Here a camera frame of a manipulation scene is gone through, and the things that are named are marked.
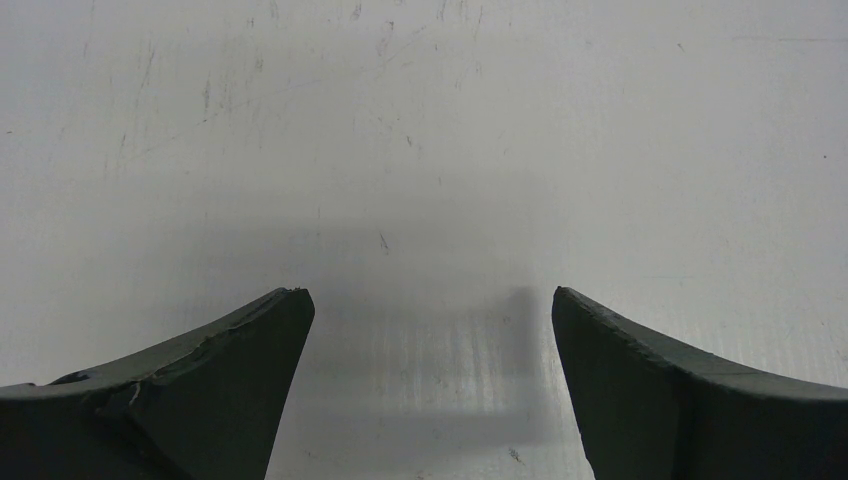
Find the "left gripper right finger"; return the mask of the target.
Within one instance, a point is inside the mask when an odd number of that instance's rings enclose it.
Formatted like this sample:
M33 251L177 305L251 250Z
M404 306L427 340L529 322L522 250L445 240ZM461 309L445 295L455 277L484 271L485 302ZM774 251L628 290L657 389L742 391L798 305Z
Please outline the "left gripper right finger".
M754 369L568 287L552 326L598 479L843 479L847 392Z

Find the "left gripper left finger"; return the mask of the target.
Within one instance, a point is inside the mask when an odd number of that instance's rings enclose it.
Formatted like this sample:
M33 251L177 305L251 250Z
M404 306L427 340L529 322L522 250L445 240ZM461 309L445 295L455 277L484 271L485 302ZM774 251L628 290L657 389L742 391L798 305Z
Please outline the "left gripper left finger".
M279 288L209 324L1 390L5 479L262 479L315 315Z

